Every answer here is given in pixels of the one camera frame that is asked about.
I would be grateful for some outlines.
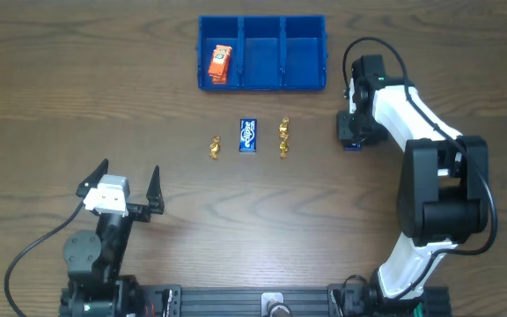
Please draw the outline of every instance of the wooden table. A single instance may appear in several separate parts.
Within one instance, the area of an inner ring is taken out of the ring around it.
[[[196,84],[201,14],[327,15],[324,92],[207,93]],[[4,272],[77,205],[77,184],[103,159],[144,203],[161,169],[164,216],[135,224],[122,271],[143,284],[327,285],[370,275],[400,230],[401,151],[393,140],[343,152],[335,136],[343,50],[378,36],[404,57],[422,99],[489,143],[499,207],[494,247],[448,256],[429,285],[448,285],[455,315],[507,314],[507,1],[0,1],[0,316]],[[362,44],[349,59],[384,54]],[[277,127],[290,117],[290,156]],[[259,123],[259,150],[238,153],[239,118]],[[209,159],[221,136],[220,159]],[[65,239],[93,230],[83,213],[34,249],[11,291],[29,316],[56,315],[68,281]],[[478,247],[488,230],[462,248]]]

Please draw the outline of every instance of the wooden tabletop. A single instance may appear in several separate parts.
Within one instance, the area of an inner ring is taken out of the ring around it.
[[[202,14],[326,14],[323,92],[208,93],[197,88]],[[400,234],[402,153],[390,140],[343,152],[335,136],[342,54],[361,36],[392,43],[422,99],[489,143],[500,231],[476,257],[446,257],[428,285],[450,287],[455,315],[507,314],[507,1],[0,1],[0,316],[4,272],[77,205],[77,184],[103,159],[129,178],[133,202],[159,165],[165,215],[134,225],[123,274],[142,284],[328,285],[369,276]],[[349,56],[383,54],[364,43]],[[278,124],[290,117],[279,159]],[[239,118],[259,124],[239,155]],[[209,159],[212,136],[220,159]],[[16,267],[11,291],[29,316],[55,316],[68,278],[66,238],[80,214]],[[461,248],[476,248],[488,229]]]

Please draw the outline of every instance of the gold wrapped candy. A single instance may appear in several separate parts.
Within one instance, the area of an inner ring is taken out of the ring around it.
[[[281,150],[281,159],[287,157],[289,151],[289,117],[284,117],[283,121],[279,125],[279,137],[281,138],[281,144],[279,144],[279,150]]]
[[[210,158],[218,160],[219,152],[220,152],[220,136],[213,136],[212,144],[210,144]]]

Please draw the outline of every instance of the blue bin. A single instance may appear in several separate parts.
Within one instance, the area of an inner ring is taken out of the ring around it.
[[[199,88],[321,90],[326,87],[324,16],[201,16],[197,45]],[[226,85],[208,74],[216,45],[232,47]]]

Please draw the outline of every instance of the black cable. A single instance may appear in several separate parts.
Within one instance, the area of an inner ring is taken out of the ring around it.
[[[28,247],[25,247],[25,249],[23,251],[21,251],[15,257],[15,259],[13,259],[11,264],[9,264],[9,268],[7,268],[7,272],[5,272],[5,279],[4,279],[5,297],[7,298],[7,301],[9,302],[9,305],[11,306],[11,308],[13,308],[13,310],[15,311],[15,313],[17,313],[18,316],[26,317],[25,313],[23,313],[18,308],[17,304],[15,304],[15,301],[13,300],[13,297],[11,295],[11,291],[9,290],[9,279],[11,278],[11,272],[13,271],[13,269],[15,269],[15,265],[17,265],[17,263],[23,258],[23,256],[25,256],[29,251],[34,249],[34,247],[38,246],[42,241],[52,237],[55,233],[59,232],[60,230],[63,229],[63,227],[68,225],[77,216],[77,214],[79,213],[79,211],[81,210],[81,208],[83,206],[84,206],[84,202],[82,201],[79,203],[79,205],[76,207],[76,210],[74,210],[74,212],[71,214],[71,216],[66,221],[64,221],[61,225],[58,225],[51,232],[38,238],[35,242],[31,243]]]
[[[361,41],[376,41],[385,47],[387,47],[396,57],[398,60],[398,63],[400,64],[400,67],[402,68],[402,79],[404,81],[404,93],[406,94],[406,99],[410,105],[415,109],[415,111],[420,114],[420,116],[441,136],[443,136],[449,143],[451,143],[457,151],[461,153],[463,158],[465,158],[466,162],[470,162],[471,166],[473,167],[474,172],[479,176],[482,186],[484,187],[484,191],[486,192],[487,199],[489,201],[489,208],[490,208],[490,234],[486,241],[486,243],[475,250],[455,250],[455,249],[439,249],[431,254],[430,260],[428,261],[428,264],[426,265],[426,268],[423,270],[422,274],[402,293],[397,295],[394,299],[401,299],[406,294],[411,292],[415,287],[428,275],[428,272],[430,272],[431,266],[433,265],[433,262],[436,260],[437,256],[440,254],[456,254],[456,255],[478,255],[483,254],[486,251],[492,247],[494,244],[494,241],[496,240],[496,233],[498,232],[498,215],[496,212],[496,204],[494,203],[494,196],[492,196],[492,191],[490,190],[490,186],[488,185],[487,181],[482,176],[481,169],[478,167],[476,162],[468,155],[467,150],[456,140],[454,140],[451,136],[449,136],[445,131],[443,131],[441,128],[439,128],[439,125],[437,123],[433,122],[429,116],[427,116],[421,108],[416,105],[416,103],[412,100],[412,96],[410,95],[410,88],[408,84],[408,72],[406,70],[406,65],[404,64],[404,61],[402,61],[402,57],[400,57],[400,54],[394,49],[394,47],[387,42],[374,37],[363,37],[358,40],[353,41],[351,44],[349,44],[348,48],[346,48],[345,53],[343,53],[343,60],[342,60],[342,70],[343,70],[343,80],[346,85],[346,89],[349,89],[348,84],[348,76],[345,70],[346,66],[346,60],[348,57],[349,51],[359,42]]]

